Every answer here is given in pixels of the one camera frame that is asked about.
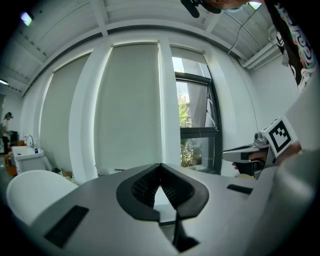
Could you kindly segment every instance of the faucet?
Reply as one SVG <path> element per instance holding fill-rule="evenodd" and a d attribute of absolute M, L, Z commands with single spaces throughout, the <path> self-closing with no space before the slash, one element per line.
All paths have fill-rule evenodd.
<path fill-rule="evenodd" d="M 27 139 L 28 139 L 28 137 L 31 137 L 31 139 L 32 139 L 32 145 L 31 145 L 31 148 L 32 149 L 34 149 L 35 148 L 35 144 L 34 144 L 34 138 L 29 134 L 26 138 L 25 138 L 25 143 L 27 144 Z"/>

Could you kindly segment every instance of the white chair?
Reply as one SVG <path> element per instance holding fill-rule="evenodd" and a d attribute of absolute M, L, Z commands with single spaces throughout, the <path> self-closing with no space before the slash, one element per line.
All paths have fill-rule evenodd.
<path fill-rule="evenodd" d="M 11 180 L 6 199 L 13 214 L 30 226 L 47 207 L 77 187 L 54 172 L 30 170 Z"/>

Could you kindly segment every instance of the person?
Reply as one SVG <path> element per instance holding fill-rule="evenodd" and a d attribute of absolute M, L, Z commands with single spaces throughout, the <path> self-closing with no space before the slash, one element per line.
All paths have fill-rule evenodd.
<path fill-rule="evenodd" d="M 9 153 L 8 142 L 9 142 L 9 120 L 14 118 L 11 112 L 8 112 L 4 116 L 4 121 L 2 125 L 2 141 L 4 147 L 4 154 L 7 155 Z"/>
<path fill-rule="evenodd" d="M 222 9 L 236 9 L 247 4 L 248 0 L 204 0 L 207 5 L 213 8 L 214 13 L 219 13 Z M 306 6 L 301 9 L 301 5 L 290 0 L 257 0 L 265 5 L 271 16 L 276 29 L 277 45 L 288 58 L 288 64 L 292 70 L 295 81 L 300 92 L 306 87 L 310 76 L 318 67 L 317 55 L 320 55 L 317 41 L 317 33 L 312 30 L 313 19 L 317 17 L 316 8 Z M 301 145 L 297 141 L 291 144 L 277 160 L 280 165 L 285 159 L 301 151 Z M 256 152 L 249 156 L 250 160 L 266 162 L 266 152 Z"/>

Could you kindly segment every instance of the window frame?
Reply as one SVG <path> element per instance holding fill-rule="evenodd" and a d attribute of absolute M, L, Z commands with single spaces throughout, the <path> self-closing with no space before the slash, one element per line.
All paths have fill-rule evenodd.
<path fill-rule="evenodd" d="M 201 171 L 205 173 L 220 175 L 222 167 L 223 135 L 221 112 L 215 84 L 211 78 L 203 77 L 196 74 L 176 71 L 174 72 L 174 74 L 176 82 L 189 82 L 195 85 L 208 87 L 208 92 L 212 98 L 211 117 L 215 122 L 215 127 L 181 127 L 180 139 L 183 140 L 208 138 L 210 142 L 210 140 L 212 140 L 211 138 L 214 138 L 214 146 L 209 147 L 209 154 L 213 154 L 214 157 L 212 163 L 209 162 L 209 165 L 212 166 L 212 169 L 204 169 Z"/>

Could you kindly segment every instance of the white sink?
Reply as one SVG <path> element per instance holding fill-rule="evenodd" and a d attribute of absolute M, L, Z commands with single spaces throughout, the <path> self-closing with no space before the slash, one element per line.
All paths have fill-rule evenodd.
<path fill-rule="evenodd" d="M 31 147 L 13 146 L 12 153 L 18 175 L 31 170 L 46 170 L 42 149 L 38 148 L 38 153 L 35 153 Z"/>
<path fill-rule="evenodd" d="M 15 160 L 38 158 L 45 155 L 42 149 L 38 148 L 38 153 L 35 153 L 35 150 L 28 146 L 13 146 L 12 152 Z"/>

